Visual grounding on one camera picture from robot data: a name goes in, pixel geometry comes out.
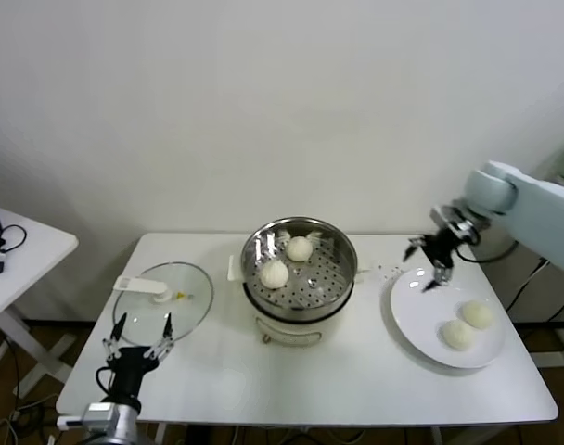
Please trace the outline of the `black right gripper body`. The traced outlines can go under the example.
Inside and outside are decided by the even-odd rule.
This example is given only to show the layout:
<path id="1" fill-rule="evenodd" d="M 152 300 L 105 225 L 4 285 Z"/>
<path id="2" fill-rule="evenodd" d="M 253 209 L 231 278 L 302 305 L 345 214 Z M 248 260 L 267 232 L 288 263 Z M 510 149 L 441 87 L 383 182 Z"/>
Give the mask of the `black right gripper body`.
<path id="1" fill-rule="evenodd" d="M 441 228 L 435 234 L 424 235 L 424 253 L 433 266 L 444 269 L 454 267 L 453 252 L 462 244 L 462 240 L 449 228 Z"/>

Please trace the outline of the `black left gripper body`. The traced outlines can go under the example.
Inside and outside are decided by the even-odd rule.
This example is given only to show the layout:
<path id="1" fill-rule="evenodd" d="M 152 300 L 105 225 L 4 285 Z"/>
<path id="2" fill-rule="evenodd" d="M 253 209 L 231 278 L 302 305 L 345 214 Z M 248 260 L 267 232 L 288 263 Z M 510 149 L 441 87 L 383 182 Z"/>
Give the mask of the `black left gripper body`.
<path id="1" fill-rule="evenodd" d="M 150 347 L 120 348 L 118 358 L 107 359 L 113 373 L 106 401 L 113 403 L 138 403 L 144 376 L 158 368 L 160 361 Z"/>

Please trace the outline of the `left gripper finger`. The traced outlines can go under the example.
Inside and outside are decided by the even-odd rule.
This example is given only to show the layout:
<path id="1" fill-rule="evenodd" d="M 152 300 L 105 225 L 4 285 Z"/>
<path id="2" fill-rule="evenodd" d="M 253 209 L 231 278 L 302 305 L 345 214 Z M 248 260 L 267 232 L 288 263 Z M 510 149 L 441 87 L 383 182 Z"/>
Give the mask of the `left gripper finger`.
<path id="1" fill-rule="evenodd" d="M 173 324 L 172 315 L 166 316 L 165 326 L 161 338 L 151 346 L 146 352 L 146 358 L 165 358 L 173 348 Z"/>
<path id="2" fill-rule="evenodd" d="M 102 340 L 102 344 L 108 360 L 117 360 L 121 356 L 121 353 L 119 351 L 119 344 L 121 341 L 122 330 L 124 328 L 126 318 L 127 313 L 124 312 L 118 323 L 113 326 L 109 338 L 104 338 Z"/>

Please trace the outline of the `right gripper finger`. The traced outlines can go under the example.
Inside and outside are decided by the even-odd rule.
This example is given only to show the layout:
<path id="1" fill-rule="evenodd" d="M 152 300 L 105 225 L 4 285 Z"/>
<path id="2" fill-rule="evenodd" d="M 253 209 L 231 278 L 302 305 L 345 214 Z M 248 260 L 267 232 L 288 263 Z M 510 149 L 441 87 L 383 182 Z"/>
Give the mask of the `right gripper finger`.
<path id="1" fill-rule="evenodd" d="M 402 262 L 407 262 L 419 248 L 424 248 L 427 245 L 428 236 L 419 235 L 417 237 L 409 238 L 409 244 L 404 252 Z"/>
<path id="2" fill-rule="evenodd" d="M 432 279 L 425 285 L 423 292 L 431 291 L 440 286 L 446 286 L 452 278 L 452 269 L 441 265 L 433 267 Z"/>

